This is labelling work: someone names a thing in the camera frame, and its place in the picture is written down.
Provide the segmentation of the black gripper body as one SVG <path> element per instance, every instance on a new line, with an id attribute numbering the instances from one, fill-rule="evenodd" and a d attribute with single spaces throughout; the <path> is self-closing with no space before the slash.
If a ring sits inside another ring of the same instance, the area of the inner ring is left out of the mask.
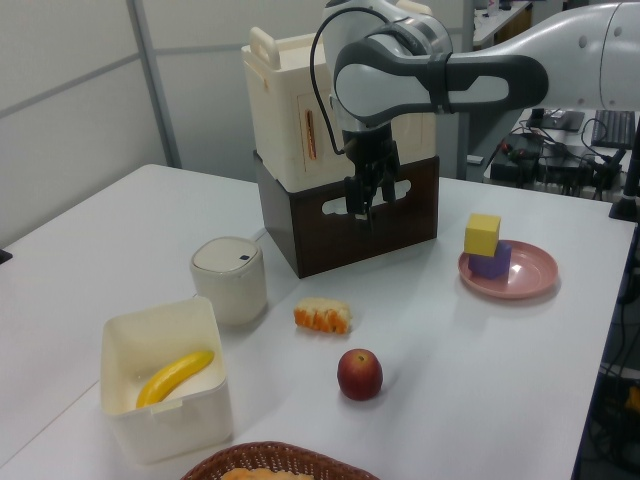
<path id="1" fill-rule="evenodd" d="M 395 179 L 399 169 L 397 145 L 392 126 L 385 123 L 365 131 L 342 131 L 344 151 L 355 167 L 355 175 L 364 178 L 368 172 L 379 172 Z"/>

